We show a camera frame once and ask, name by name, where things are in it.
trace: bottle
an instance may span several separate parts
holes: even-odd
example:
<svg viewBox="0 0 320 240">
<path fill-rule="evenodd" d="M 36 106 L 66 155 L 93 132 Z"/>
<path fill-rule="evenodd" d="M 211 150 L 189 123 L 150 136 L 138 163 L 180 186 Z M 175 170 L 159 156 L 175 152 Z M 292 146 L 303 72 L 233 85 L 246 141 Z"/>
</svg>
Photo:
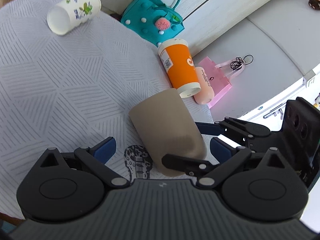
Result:
<svg viewBox="0 0 320 240">
<path fill-rule="evenodd" d="M 209 103 L 214 98 L 214 91 L 204 69 L 197 66 L 196 73 L 200 83 L 201 91 L 195 94 L 193 97 L 198 104 L 204 105 Z"/>
<path fill-rule="evenodd" d="M 161 43 L 158 55 L 172 86 L 181 98 L 198 93 L 201 88 L 190 55 L 188 43 L 183 39 L 169 39 Z"/>
</svg>

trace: teal felt bag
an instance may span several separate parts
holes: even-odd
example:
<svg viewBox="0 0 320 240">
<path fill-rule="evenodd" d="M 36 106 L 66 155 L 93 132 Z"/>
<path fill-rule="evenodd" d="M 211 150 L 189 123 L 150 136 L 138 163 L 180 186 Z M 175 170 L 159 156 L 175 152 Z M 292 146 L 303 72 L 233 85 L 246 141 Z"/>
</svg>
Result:
<svg viewBox="0 0 320 240">
<path fill-rule="evenodd" d="M 124 11 L 121 23 L 159 45 L 184 30 L 182 17 L 174 11 L 179 2 L 170 8 L 161 0 L 133 0 Z"/>
</svg>

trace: beige cup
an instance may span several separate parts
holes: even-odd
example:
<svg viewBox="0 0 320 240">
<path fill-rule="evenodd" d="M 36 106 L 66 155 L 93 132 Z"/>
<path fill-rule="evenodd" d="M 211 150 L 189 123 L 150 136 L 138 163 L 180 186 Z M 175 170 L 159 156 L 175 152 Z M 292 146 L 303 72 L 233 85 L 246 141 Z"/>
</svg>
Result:
<svg viewBox="0 0 320 240">
<path fill-rule="evenodd" d="M 200 160 L 206 157 L 203 138 L 176 89 L 142 101 L 129 116 L 154 164 L 165 176 L 183 174 L 163 166 L 161 159 L 166 154 Z"/>
</svg>

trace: blue gripper pad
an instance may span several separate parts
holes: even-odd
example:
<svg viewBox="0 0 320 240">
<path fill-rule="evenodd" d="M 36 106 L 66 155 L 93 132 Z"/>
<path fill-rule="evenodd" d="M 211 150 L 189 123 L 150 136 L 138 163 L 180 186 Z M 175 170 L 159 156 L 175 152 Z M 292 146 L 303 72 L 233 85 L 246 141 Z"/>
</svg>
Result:
<svg viewBox="0 0 320 240">
<path fill-rule="evenodd" d="M 220 140 L 218 137 L 213 137 L 210 141 L 210 152 L 220 164 L 230 159 L 236 153 L 235 151 L 235 148 Z"/>
<path fill-rule="evenodd" d="M 116 140 L 108 137 L 89 150 L 89 153 L 98 161 L 105 164 L 116 153 Z"/>
</svg>

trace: stuffed toy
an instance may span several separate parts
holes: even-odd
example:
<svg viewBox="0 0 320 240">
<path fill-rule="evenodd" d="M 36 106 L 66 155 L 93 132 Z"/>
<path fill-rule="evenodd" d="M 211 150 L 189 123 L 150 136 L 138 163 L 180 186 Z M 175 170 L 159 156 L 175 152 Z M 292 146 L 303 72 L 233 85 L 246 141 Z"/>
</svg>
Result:
<svg viewBox="0 0 320 240">
<path fill-rule="evenodd" d="M 309 0 L 309 5 L 315 10 L 320 10 L 320 0 Z"/>
<path fill-rule="evenodd" d="M 319 93 L 319 96 L 316 98 L 315 101 L 316 101 L 316 102 L 313 104 L 313 106 L 314 106 L 315 108 L 320 109 L 320 93 Z"/>
</svg>

